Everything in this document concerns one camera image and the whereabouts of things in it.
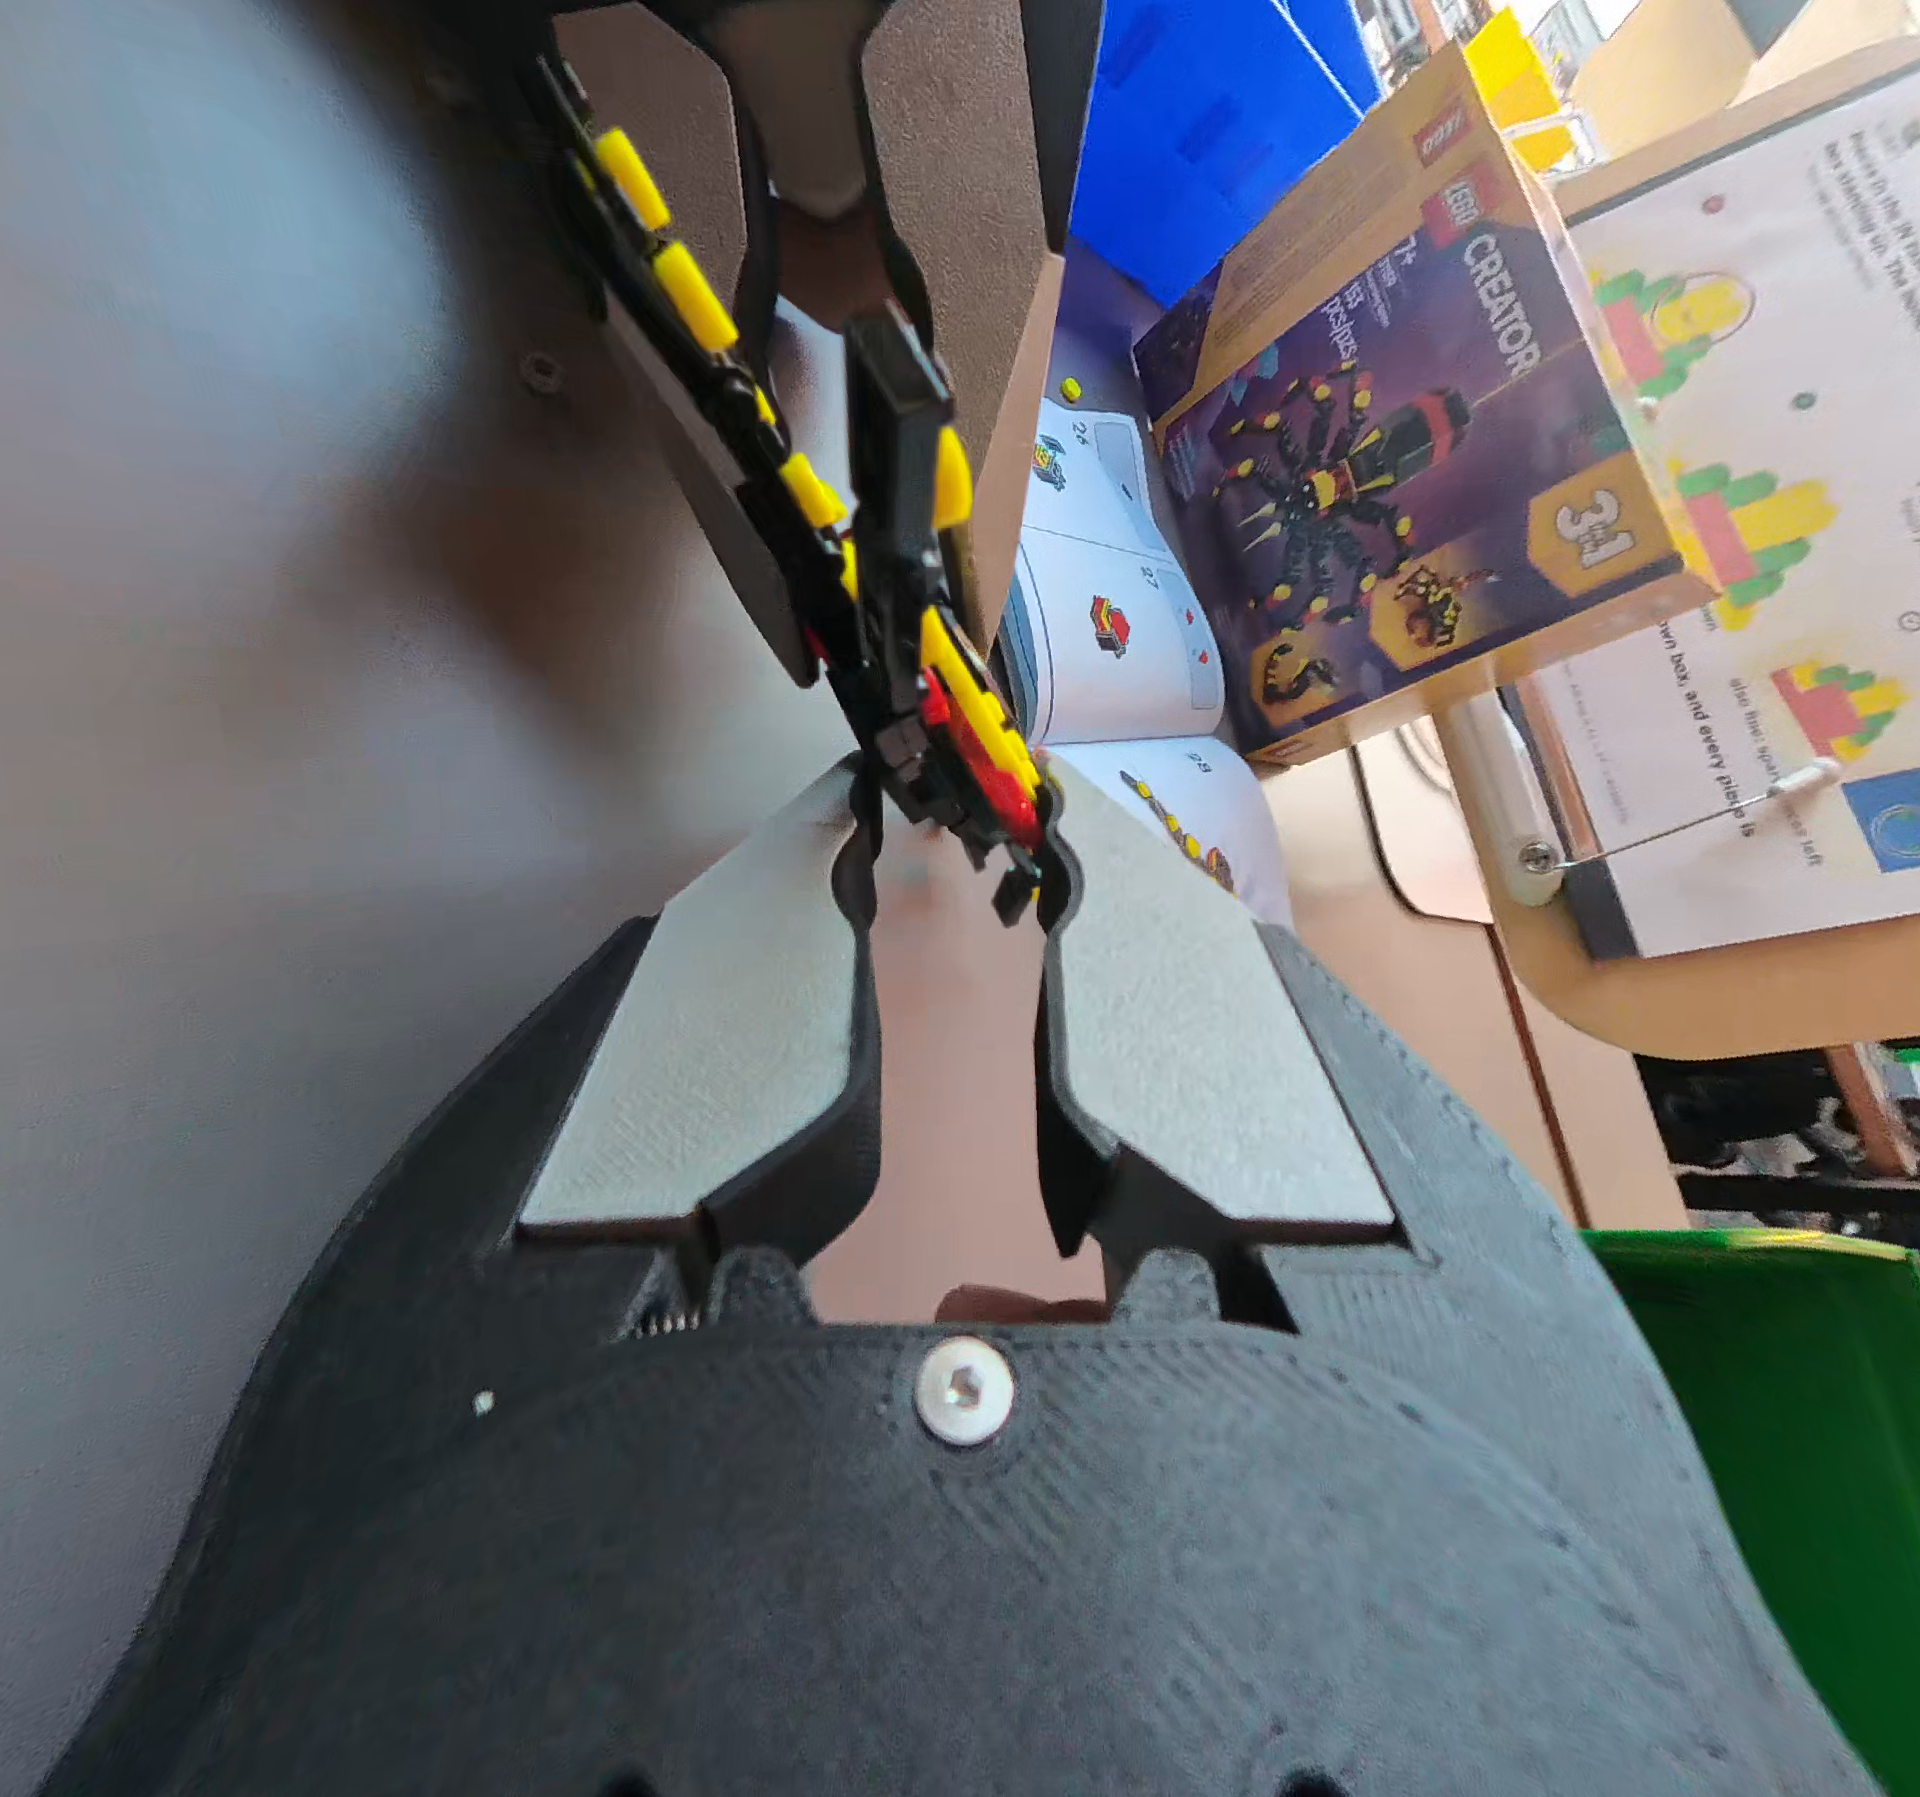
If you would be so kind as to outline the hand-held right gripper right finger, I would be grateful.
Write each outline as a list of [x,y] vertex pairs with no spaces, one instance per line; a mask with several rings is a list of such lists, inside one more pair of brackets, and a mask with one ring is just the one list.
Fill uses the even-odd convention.
[[1069,763],[1043,797],[1039,1188],[1062,1258],[1392,1244],[1401,1219],[1242,903]]

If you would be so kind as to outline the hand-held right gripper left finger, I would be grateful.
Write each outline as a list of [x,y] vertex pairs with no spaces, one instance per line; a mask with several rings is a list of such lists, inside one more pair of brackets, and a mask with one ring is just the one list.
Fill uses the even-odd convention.
[[877,799],[847,756],[647,930],[518,1210],[543,1242],[814,1264],[878,1178]]

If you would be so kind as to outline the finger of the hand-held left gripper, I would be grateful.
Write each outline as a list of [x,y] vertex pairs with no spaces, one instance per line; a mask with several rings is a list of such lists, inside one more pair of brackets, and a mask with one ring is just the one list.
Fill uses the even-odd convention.
[[885,219],[923,283],[972,464],[972,636],[989,649],[1063,279],[1043,226],[1021,0],[896,0],[863,46],[861,87]]
[[[642,5],[562,12],[557,53],[586,94],[588,130],[623,130],[662,188],[675,228],[744,331],[746,359],[769,379],[779,298],[775,200],[752,120],[737,112],[721,64]],[[742,473],[637,325],[611,305],[606,344],[648,441],[690,506],[719,568],[781,672],[803,689],[805,643],[770,548],[737,500]]]

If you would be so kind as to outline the black yellow red lego model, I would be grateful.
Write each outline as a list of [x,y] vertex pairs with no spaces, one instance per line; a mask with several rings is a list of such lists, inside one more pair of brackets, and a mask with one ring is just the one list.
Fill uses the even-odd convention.
[[595,125],[555,59],[535,59],[524,92],[598,283],[740,473],[734,494],[799,628],[799,684],[829,681],[868,775],[913,825],[945,829],[977,870],[1004,856],[993,911],[1016,925],[1043,888],[1045,784],[965,624],[972,466],[947,370],[897,305],[849,321],[845,503],[751,366],[632,139]]

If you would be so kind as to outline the white lego instruction booklet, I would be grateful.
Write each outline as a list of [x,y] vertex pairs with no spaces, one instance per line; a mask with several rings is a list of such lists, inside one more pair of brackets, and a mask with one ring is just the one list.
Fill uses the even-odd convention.
[[998,651],[1031,747],[1258,921],[1294,928],[1281,832],[1223,737],[1221,651],[1155,522],[1133,419],[1043,400]]

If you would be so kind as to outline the purple lego set box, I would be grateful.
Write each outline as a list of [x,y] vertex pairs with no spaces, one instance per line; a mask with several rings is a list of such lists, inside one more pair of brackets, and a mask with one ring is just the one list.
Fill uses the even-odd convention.
[[1458,46],[1133,351],[1221,737],[1347,749],[1711,606],[1574,241]]

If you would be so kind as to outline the blue plastic bin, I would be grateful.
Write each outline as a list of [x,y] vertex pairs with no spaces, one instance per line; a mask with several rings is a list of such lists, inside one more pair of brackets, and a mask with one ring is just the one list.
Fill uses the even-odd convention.
[[1172,305],[1379,101],[1355,0],[1105,0],[1071,235]]

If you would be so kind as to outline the yellow box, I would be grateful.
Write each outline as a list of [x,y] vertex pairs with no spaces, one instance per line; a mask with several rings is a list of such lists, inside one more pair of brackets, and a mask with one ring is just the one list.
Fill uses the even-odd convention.
[[1575,162],[1570,116],[1512,9],[1487,20],[1461,53],[1487,115],[1527,169],[1545,178]]

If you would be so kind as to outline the green plastic bin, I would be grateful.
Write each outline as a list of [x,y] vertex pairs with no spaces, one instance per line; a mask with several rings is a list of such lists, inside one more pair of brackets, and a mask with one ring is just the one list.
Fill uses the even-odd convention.
[[1589,1233],[1789,1648],[1886,1794],[1917,1792],[1916,1253]]

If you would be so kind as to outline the printed instruction board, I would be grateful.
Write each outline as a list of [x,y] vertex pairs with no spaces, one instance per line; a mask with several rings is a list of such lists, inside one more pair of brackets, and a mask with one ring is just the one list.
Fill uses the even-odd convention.
[[1916,1037],[1916,38],[1556,203],[1718,596],[1437,719],[1495,931],[1570,1029]]

